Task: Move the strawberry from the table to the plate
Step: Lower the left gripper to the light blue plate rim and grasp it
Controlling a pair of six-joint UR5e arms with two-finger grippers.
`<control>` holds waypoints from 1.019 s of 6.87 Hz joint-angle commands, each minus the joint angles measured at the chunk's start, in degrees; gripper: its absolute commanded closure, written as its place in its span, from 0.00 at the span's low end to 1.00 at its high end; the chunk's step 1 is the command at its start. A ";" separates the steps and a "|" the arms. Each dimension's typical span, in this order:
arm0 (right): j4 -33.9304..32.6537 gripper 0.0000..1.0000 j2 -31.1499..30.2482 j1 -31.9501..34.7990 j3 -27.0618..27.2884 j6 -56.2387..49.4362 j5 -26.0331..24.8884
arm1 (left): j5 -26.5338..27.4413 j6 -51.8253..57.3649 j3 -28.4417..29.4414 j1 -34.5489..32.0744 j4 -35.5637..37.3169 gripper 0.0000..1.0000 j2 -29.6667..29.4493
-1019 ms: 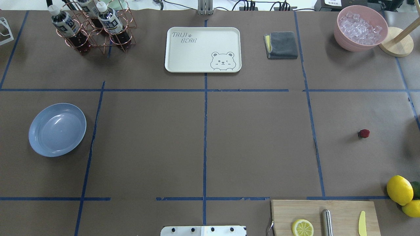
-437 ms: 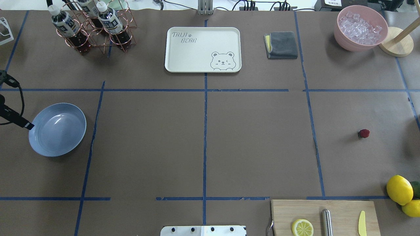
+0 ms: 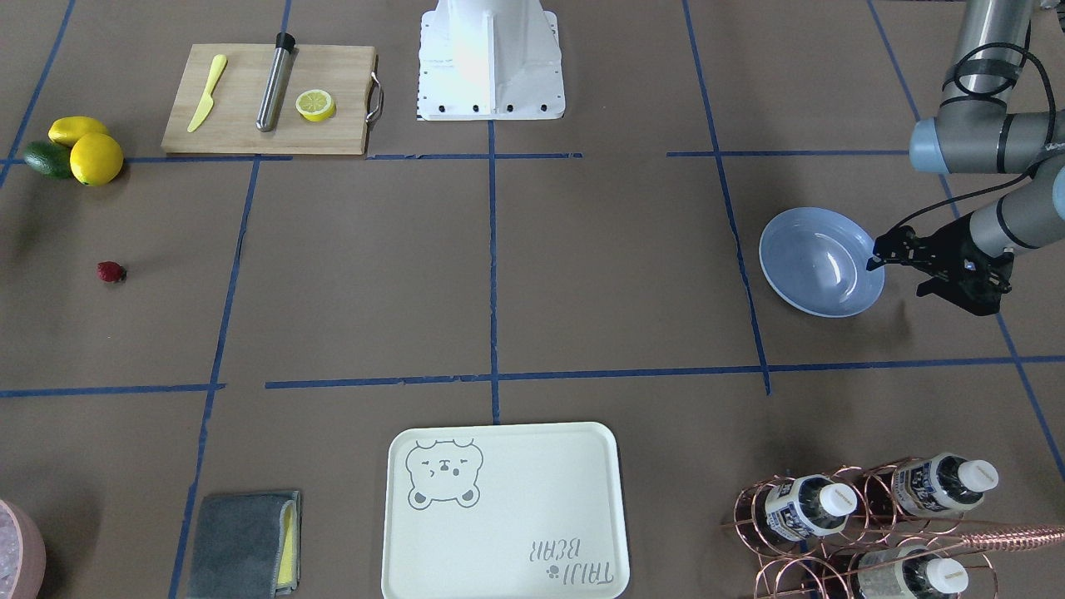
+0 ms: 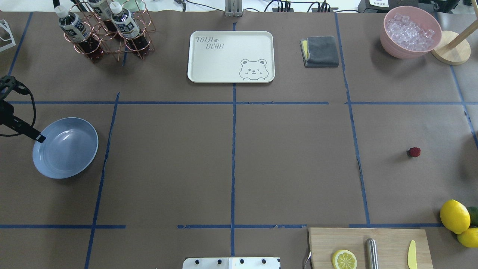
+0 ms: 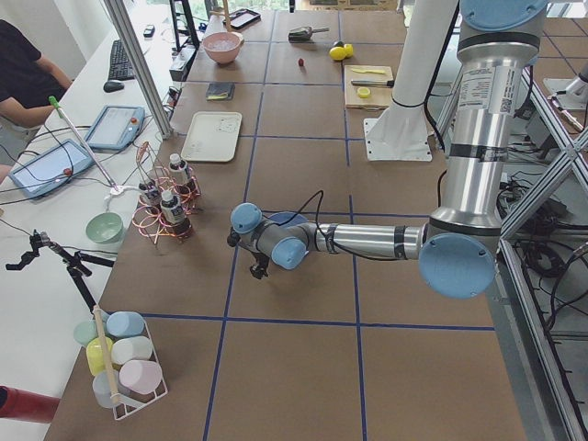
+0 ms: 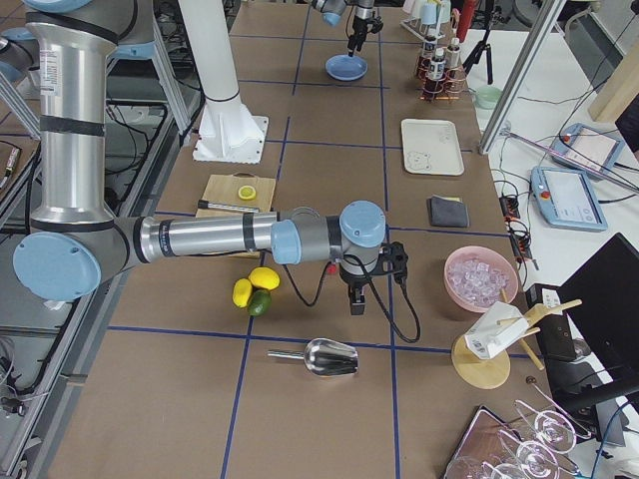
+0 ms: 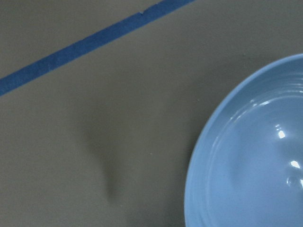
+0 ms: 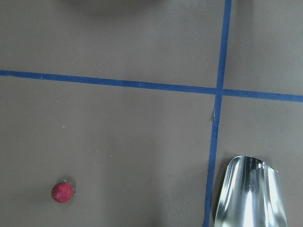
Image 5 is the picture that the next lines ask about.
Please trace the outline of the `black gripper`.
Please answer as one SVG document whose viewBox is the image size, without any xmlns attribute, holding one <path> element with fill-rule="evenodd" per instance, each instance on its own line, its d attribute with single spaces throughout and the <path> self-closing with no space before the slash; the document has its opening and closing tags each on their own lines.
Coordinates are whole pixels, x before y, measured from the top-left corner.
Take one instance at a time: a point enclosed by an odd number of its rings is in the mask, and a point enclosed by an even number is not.
<svg viewBox="0 0 588 441">
<path fill-rule="evenodd" d="M 235 230 L 230 229 L 229 235 L 226 239 L 227 244 L 232 248 L 241 247 L 248 251 L 255 259 L 255 263 L 249 267 L 251 275 L 256 279 L 268 277 L 267 268 L 269 265 L 269 257 L 265 254 L 251 249 L 246 245 L 241 238 L 241 235 Z"/>
</svg>

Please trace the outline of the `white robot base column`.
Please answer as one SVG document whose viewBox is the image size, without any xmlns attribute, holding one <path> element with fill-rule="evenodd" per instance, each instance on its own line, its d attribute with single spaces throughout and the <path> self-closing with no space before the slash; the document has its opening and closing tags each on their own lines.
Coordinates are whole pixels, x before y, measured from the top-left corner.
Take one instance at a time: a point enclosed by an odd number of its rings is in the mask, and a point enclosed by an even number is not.
<svg viewBox="0 0 588 441">
<path fill-rule="evenodd" d="M 365 120 L 369 161 L 432 160 L 424 103 L 457 13 L 458 0 L 414 3 L 390 105 L 378 119 Z"/>
</svg>

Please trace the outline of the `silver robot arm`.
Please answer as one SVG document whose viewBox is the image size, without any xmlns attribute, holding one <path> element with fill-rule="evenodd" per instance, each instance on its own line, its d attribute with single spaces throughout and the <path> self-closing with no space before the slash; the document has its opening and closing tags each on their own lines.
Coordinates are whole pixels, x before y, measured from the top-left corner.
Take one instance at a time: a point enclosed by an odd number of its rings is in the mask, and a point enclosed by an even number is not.
<svg viewBox="0 0 588 441">
<path fill-rule="evenodd" d="M 496 200 L 524 68 L 537 56 L 547 5 L 543 1 L 419 1 L 402 52 L 390 106 L 371 122 L 367 151 L 378 160 L 405 159 L 423 127 L 426 89 L 442 53 L 442 33 L 461 14 L 462 64 L 445 192 L 421 227 L 291 224 L 266 218 L 252 203 L 231 215 L 230 246 L 269 264 L 296 268 L 311 251 L 346 252 L 372 260 L 414 259 L 426 284 L 456 299 L 482 293 L 495 277 L 502 222 Z"/>
</svg>

